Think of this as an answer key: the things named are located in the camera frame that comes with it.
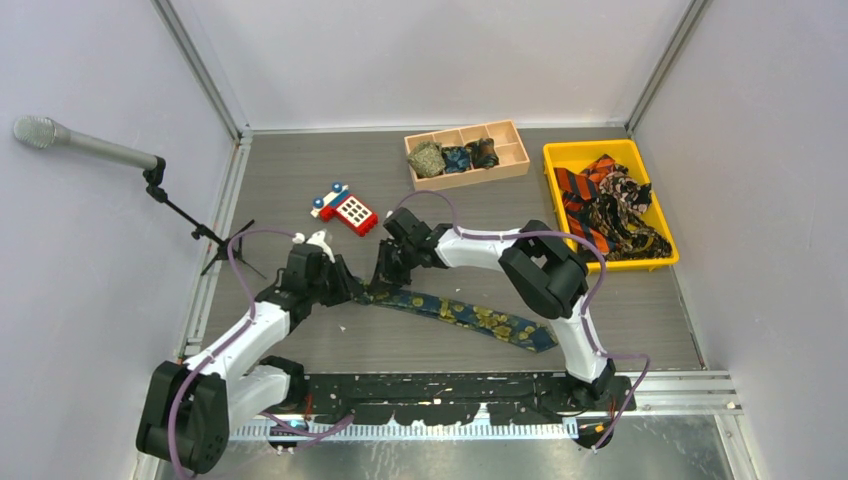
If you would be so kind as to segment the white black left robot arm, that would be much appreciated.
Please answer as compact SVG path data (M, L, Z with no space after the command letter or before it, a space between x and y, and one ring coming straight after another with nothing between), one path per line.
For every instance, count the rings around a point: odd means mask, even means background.
M152 373L135 445L194 474L212 470L230 435L276 407L298 412L308 395L302 364L269 354L312 312L363 291L343 257L315 243L296 245L273 284L210 347Z

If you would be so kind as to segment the blue yellow floral tie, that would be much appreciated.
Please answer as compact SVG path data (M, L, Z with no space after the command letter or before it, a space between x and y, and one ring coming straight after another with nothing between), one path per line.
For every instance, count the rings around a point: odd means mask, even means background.
M542 323L450 298L397 289L389 293L364 293L355 301L439 320L535 353L559 345L553 331Z

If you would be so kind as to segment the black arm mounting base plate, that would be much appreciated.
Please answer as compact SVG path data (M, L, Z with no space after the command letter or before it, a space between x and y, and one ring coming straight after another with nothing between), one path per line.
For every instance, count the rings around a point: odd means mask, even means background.
M572 439L605 446L635 410L613 377L599 398L563 373L316 374L296 407L275 407L233 434L283 448L325 441Z

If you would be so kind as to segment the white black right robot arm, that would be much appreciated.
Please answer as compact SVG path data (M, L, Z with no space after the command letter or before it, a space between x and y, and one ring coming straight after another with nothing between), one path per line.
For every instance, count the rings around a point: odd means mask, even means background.
M588 309L588 266L539 220L507 231L471 230L449 223L429 227L401 207L383 223L368 290L389 292L411 283L416 268L475 267L503 273L535 314L549 320L564 352L574 403L596 410L611 395L614 362L602 349Z

